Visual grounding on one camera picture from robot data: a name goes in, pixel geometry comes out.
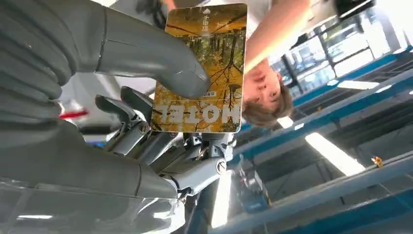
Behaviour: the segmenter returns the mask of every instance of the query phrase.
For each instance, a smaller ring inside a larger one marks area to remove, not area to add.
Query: robotic hand
[[[149,120],[148,100],[125,88],[124,102],[97,98],[101,109],[121,113],[124,121],[102,150],[58,118],[53,100],[76,72],[152,77],[183,97],[200,97],[210,80],[193,53],[163,31],[87,0],[3,0],[0,11],[4,231],[179,228],[185,196],[225,170],[232,135],[152,134],[133,112]]]

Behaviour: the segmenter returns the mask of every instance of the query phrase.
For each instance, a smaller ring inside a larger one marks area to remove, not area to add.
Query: ceiling light
[[[231,176],[232,171],[226,171],[221,175],[221,178],[219,180],[214,211],[212,213],[212,228],[217,228],[225,225],[228,221],[229,195],[231,193]]]
[[[319,133],[311,133],[305,137],[305,140],[346,176],[352,176],[365,170],[363,165]]]
[[[304,127],[304,123],[300,123],[300,124],[296,125],[296,126],[294,127],[294,130],[298,130],[298,129],[302,128],[302,127]]]
[[[379,83],[377,82],[367,82],[367,81],[355,81],[355,80],[345,80],[337,85],[339,88],[346,88],[346,89],[373,89],[374,87],[378,86]]]
[[[333,80],[331,80],[327,83],[328,86],[334,86],[336,84],[338,84],[338,80],[336,80],[336,79],[333,79]]]
[[[400,48],[400,49],[394,51],[393,54],[394,54],[394,55],[397,55],[397,54],[402,53],[402,52],[405,51],[405,50],[406,50],[406,48]]]
[[[384,86],[383,88],[380,88],[379,90],[377,90],[375,93],[376,93],[376,94],[381,93],[381,92],[383,92],[384,90],[390,89],[392,86],[393,86],[392,84],[387,85],[387,86]]]
[[[18,218],[20,219],[50,219],[53,216],[51,215],[19,215]]]
[[[277,119],[277,122],[283,127],[283,128],[289,128],[293,126],[294,122],[290,117],[283,117]]]
[[[355,12],[357,9],[361,8],[362,6],[368,4],[368,3],[371,2],[371,1],[372,1],[372,0],[367,0],[367,1],[363,2],[363,3],[361,3],[360,5],[356,6],[355,8],[353,8],[353,9],[349,10],[348,12],[342,14],[342,15],[340,16],[340,18],[344,18],[344,17],[348,16],[349,14]]]

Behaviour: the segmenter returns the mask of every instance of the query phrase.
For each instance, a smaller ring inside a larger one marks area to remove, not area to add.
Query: autumn forest image
[[[188,100],[157,83],[151,125],[156,131],[236,132],[241,124],[247,6],[176,9],[169,34],[182,40],[211,78],[205,96]]]

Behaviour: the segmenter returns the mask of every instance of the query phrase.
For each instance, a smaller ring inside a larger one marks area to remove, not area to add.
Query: white shirt
[[[249,38],[271,9],[272,0],[210,0],[204,6],[245,3],[248,6],[246,36]]]

